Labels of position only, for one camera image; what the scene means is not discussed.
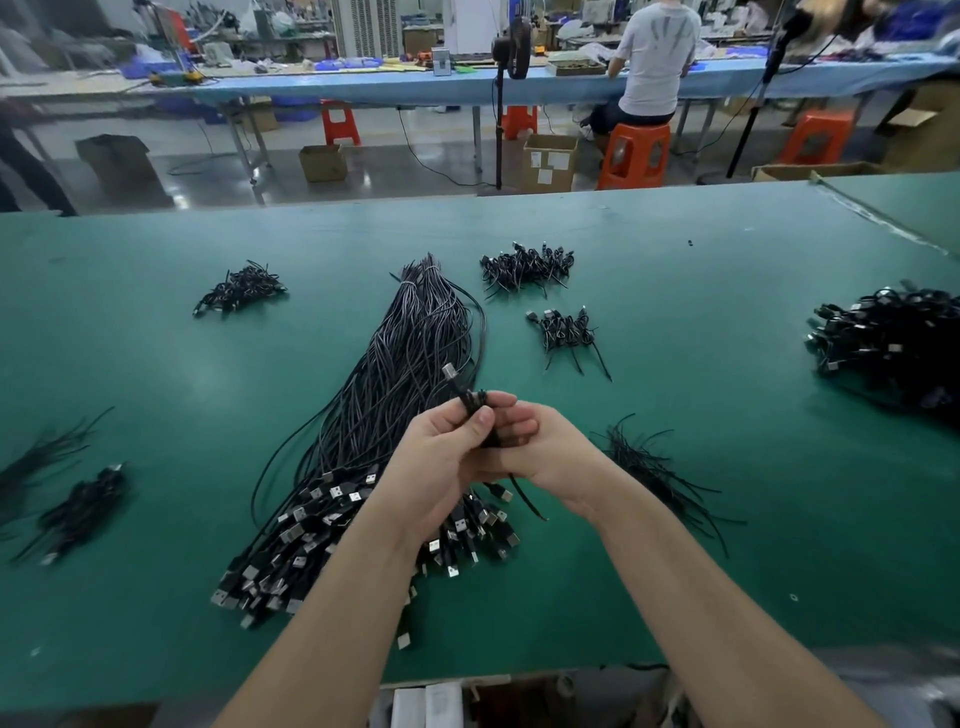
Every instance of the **white label on box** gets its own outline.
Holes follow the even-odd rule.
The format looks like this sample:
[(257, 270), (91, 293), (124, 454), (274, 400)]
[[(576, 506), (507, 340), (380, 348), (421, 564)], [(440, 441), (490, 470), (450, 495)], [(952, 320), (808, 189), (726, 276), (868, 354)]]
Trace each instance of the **white label on box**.
[(567, 170), (570, 168), (570, 153), (551, 152), (546, 158), (546, 165), (561, 171)]

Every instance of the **blue table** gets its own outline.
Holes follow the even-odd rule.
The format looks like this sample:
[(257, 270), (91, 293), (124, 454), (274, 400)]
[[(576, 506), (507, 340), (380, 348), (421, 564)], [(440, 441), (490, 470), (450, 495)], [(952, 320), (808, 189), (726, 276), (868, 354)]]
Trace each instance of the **blue table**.
[[(684, 78), (680, 97), (686, 100), (676, 138), (684, 129), (690, 102), (711, 100), (697, 149), (713, 119), (714, 99), (731, 96), (750, 96), (756, 93), (763, 73), (765, 59), (736, 59), (704, 61), (703, 67)], [(951, 58), (933, 54), (893, 56), (889, 61), (854, 63), (815, 61), (791, 72), (785, 66), (770, 84), (768, 98), (799, 99), (808, 96), (853, 96), (868, 94), (885, 87), (896, 87), (933, 76), (942, 71), (960, 67)], [(473, 107), (473, 145), (477, 172), (483, 165), (480, 153), (480, 108), (493, 100), (492, 69), (470, 74), (434, 76), (432, 73), (381, 72), (311, 74), (304, 76), (245, 76), (217, 79), (200, 87), (155, 89), (144, 87), (130, 95), (191, 95), (198, 101), (226, 105), (250, 96), (300, 96), (313, 99), (336, 99), (350, 104), (370, 106), (471, 106)], [(607, 101), (623, 94), (626, 75), (608, 79), (606, 76), (561, 77), (552, 76), (544, 68), (531, 68), (523, 81), (507, 79), (504, 84), (504, 104), (511, 106), (542, 106), (544, 104), (592, 104)], [(259, 130), (254, 132), (260, 147), (260, 160), (251, 163), (236, 131), (237, 148), (251, 184), (256, 184), (254, 171), (258, 164), (269, 163), (266, 146)]]

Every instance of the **plastic stool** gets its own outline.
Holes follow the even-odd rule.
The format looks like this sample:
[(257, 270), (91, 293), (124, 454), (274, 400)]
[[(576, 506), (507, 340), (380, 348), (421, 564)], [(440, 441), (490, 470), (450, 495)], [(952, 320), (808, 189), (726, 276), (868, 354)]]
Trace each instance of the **plastic stool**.
[(528, 109), (529, 107), (507, 107), (507, 113), (503, 115), (503, 135), (505, 138), (516, 139), (516, 135), (524, 129), (537, 133), (537, 107), (533, 107), (533, 113), (530, 113)]
[[(660, 144), (660, 161), (650, 166), (654, 146)], [(597, 189), (662, 187), (666, 160), (670, 156), (670, 125), (628, 127), (617, 124), (603, 157)]]
[[(805, 113), (787, 139), (777, 160), (779, 164), (834, 164), (840, 161), (844, 145), (853, 131), (852, 111), (818, 109)], [(826, 134), (828, 142), (815, 154), (802, 154), (804, 143), (814, 134)]]
[(322, 99), (320, 102), (320, 114), (324, 118), (324, 136), (326, 136), (326, 143), (333, 144), (337, 139), (352, 139), (353, 146), (361, 146), (360, 133), (357, 132), (357, 125), (356, 122), (353, 121), (353, 111), (350, 107), (343, 106), (345, 117), (343, 121), (334, 121), (330, 118), (330, 109), (326, 107), (326, 104), (339, 105), (340, 102), (330, 101), (329, 99)]

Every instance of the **floor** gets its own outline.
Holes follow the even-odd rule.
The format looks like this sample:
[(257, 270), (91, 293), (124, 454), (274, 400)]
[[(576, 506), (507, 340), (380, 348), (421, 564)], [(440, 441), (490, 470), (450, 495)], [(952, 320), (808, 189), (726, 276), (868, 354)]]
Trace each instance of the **floor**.
[[(893, 103), (893, 94), (878, 93), (860, 119), (858, 129), (847, 145), (850, 159), (871, 158), (881, 152), (880, 140), (872, 129)], [(854, 99), (839, 99), (835, 106), (852, 107)], [(541, 133), (580, 133), (577, 120), (587, 108), (569, 109), (548, 106), (540, 110)], [(682, 149), (690, 150), (698, 140), (706, 106), (690, 110)], [(759, 116), (739, 169), (749, 172), (754, 165), (769, 163), (782, 149), (790, 129), (781, 122), (786, 110), (765, 109)], [(116, 213), (158, 208), (203, 208), (253, 205), (326, 203), (344, 200), (422, 197), (440, 195), (476, 195), (493, 193), (494, 142), (493, 114), (481, 109), (484, 139), (484, 172), (479, 180), (473, 168), (472, 115), (469, 108), (448, 113), (432, 109), (358, 109), (355, 119), (363, 146), (346, 146), (348, 177), (343, 182), (307, 183), (300, 169), (298, 152), (306, 144), (323, 143), (323, 124), (319, 118), (307, 122), (284, 123), (280, 129), (264, 133), (270, 150), (272, 168), (260, 171), (252, 188), (234, 152), (226, 125), (207, 125), (202, 120), (125, 120), (90, 119), (40, 123), (35, 132), (54, 159), (56, 173), (81, 213)], [(708, 146), (695, 163), (690, 154), (672, 154), (667, 166), (666, 184), (693, 184), (698, 175), (726, 169), (743, 129), (745, 116), (729, 117), (717, 112), (708, 133)], [(676, 130), (677, 118), (672, 126)], [(76, 154), (77, 139), (101, 133), (132, 134), (150, 149), (165, 194), (132, 194), (124, 199), (111, 198), (101, 189), (93, 172)], [(503, 185), (505, 193), (517, 192), (520, 173), (518, 141), (504, 143)], [(582, 145), (574, 179), (574, 190), (596, 186), (601, 155), (589, 143)], [(24, 209), (42, 205), (26, 190), (10, 170), (0, 167)]]

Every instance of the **cable bundle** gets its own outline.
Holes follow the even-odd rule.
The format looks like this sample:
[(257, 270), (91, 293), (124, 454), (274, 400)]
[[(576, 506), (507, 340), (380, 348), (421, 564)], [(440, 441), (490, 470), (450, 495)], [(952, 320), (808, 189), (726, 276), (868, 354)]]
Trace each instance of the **cable bundle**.
[[(703, 496), (699, 491), (705, 493), (720, 493), (713, 488), (704, 488), (702, 485), (694, 485), (688, 480), (684, 480), (679, 475), (667, 468), (666, 464), (670, 458), (660, 457), (653, 454), (644, 446), (659, 435), (670, 432), (663, 430), (650, 437), (644, 438), (638, 445), (631, 445), (623, 434), (623, 423), (633, 415), (627, 415), (616, 425), (607, 430), (607, 440), (610, 443), (609, 448), (604, 452), (610, 459), (624, 471), (632, 475), (644, 488), (656, 496), (660, 502), (666, 505), (674, 515), (683, 521), (687, 527), (698, 531), (709, 539), (714, 537), (720, 541), (724, 556), (730, 557), (727, 552), (727, 544), (723, 540), (723, 534), (717, 528), (716, 521), (727, 523), (739, 523), (746, 525), (746, 521), (737, 521), (734, 519), (721, 518), (713, 516), (703, 504)], [(709, 523), (713, 533), (707, 531), (704, 521)]]
[(546, 298), (544, 284), (548, 281), (555, 280), (566, 288), (566, 284), (561, 279), (570, 275), (570, 268), (573, 267), (573, 251), (564, 253), (563, 248), (554, 251), (543, 243), (538, 253), (536, 249), (524, 248), (514, 241), (512, 254), (501, 253), (493, 258), (484, 255), (480, 258), (480, 267), (483, 269), (484, 280), (490, 284), (487, 290), (495, 289), (487, 298), (492, 298), (501, 290), (507, 293), (517, 292), (524, 283), (538, 285), (543, 291), (543, 297)]
[(593, 335), (595, 329), (590, 328), (590, 317), (587, 315), (587, 307), (584, 306), (577, 314), (577, 318), (564, 316), (556, 308), (543, 311), (543, 318), (537, 315), (536, 311), (527, 311), (527, 319), (537, 324), (543, 334), (543, 350), (546, 351), (546, 366), (544, 371), (550, 368), (550, 362), (553, 361), (553, 352), (562, 347), (570, 349), (570, 355), (573, 356), (573, 364), (580, 374), (584, 370), (580, 368), (580, 361), (577, 359), (576, 349), (579, 346), (593, 347), (600, 360), (600, 366), (603, 367), (603, 373), (607, 379), (613, 381), (610, 371), (604, 363), (600, 350), (597, 349), (596, 337)]
[(31, 479), (51, 465), (89, 448), (86, 438), (93, 434), (93, 426), (113, 407), (109, 407), (87, 424), (80, 420), (62, 435), (40, 438), (20, 457), (0, 471), (0, 526), (18, 520), (23, 515), (27, 489), (34, 485)]
[[(811, 319), (807, 345), (822, 376), (884, 404), (923, 410), (960, 426), (960, 297), (881, 288), (849, 309), (825, 303)], [(842, 377), (848, 373), (852, 377)]]
[(37, 544), (52, 538), (53, 543), (40, 562), (49, 566), (93, 538), (127, 495), (129, 485), (122, 468), (122, 465), (111, 465), (103, 468), (93, 482), (77, 483), (67, 500), (37, 519), (40, 532), (11, 562), (19, 561)]
[[(276, 612), (297, 612), (344, 530), (370, 497), (407, 425), (420, 412), (449, 399), (444, 364), (461, 379), (461, 386), (470, 386), (476, 378), (487, 328), (479, 302), (445, 279), (432, 255), (406, 266), (397, 280), (394, 300), (347, 382), (284, 441), (254, 487), (251, 515), (256, 523), (257, 491), (274, 459), (299, 432), (324, 418), (319, 436), (297, 466), (293, 491), (253, 543), (233, 559), (211, 599), (222, 607), (239, 608), (244, 628), (255, 627)], [(472, 314), (458, 294), (480, 316), (475, 356)], [(508, 499), (502, 488), (493, 488)], [(468, 491), (438, 538), (421, 549), (420, 572), (426, 575), (428, 565), (436, 563), (455, 576), (461, 557), (478, 561), (478, 543), (506, 558), (519, 543), (506, 518), (506, 513)], [(415, 595), (412, 586), (411, 596)], [(398, 632), (401, 647), (409, 644), (407, 623), (405, 614)]]
[(280, 282), (279, 276), (268, 273), (266, 266), (252, 260), (247, 262), (249, 265), (236, 273), (227, 271), (227, 277), (213, 286), (213, 290), (194, 306), (193, 315), (200, 316), (205, 308), (236, 311), (248, 303), (286, 293), (287, 288)]

